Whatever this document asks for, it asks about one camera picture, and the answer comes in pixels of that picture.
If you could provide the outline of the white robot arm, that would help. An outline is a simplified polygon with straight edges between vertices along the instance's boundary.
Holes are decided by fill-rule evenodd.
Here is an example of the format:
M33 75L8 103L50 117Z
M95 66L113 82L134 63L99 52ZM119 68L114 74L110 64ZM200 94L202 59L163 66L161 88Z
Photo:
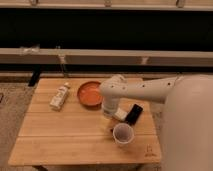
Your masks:
M129 83L115 75L100 85L102 110L114 115L122 98L162 103L162 171L213 171L213 75Z

